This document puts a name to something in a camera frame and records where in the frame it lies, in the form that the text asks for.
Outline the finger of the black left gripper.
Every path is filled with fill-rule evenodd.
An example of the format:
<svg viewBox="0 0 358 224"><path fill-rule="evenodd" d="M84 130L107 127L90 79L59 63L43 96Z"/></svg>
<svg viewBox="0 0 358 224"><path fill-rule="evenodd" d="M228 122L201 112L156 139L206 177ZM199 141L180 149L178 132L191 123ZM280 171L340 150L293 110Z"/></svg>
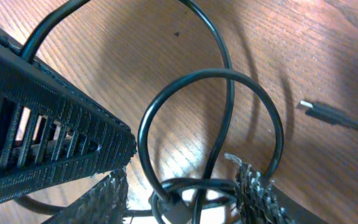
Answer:
<svg viewBox="0 0 358 224"><path fill-rule="evenodd" d="M130 127L0 29L0 203L126 166Z"/></svg>

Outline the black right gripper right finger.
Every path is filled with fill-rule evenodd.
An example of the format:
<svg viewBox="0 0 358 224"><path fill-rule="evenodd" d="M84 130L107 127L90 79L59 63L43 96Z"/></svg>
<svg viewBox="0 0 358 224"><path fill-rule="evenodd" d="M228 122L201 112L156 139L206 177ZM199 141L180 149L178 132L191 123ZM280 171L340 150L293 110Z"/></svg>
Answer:
<svg viewBox="0 0 358 224"><path fill-rule="evenodd" d="M274 186L273 180L262 177L250 164L225 153L227 160L239 166L236 174L236 208L242 223L323 224L325 221L310 212Z"/></svg>

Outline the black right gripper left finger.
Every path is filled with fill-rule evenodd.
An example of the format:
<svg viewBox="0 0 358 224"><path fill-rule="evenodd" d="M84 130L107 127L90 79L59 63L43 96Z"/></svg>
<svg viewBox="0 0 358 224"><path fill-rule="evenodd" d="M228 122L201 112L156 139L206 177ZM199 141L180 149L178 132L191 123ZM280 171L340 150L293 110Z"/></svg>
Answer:
<svg viewBox="0 0 358 224"><path fill-rule="evenodd" d="M122 223L127 210L128 188L126 169L112 170L79 199L45 223Z"/></svg>

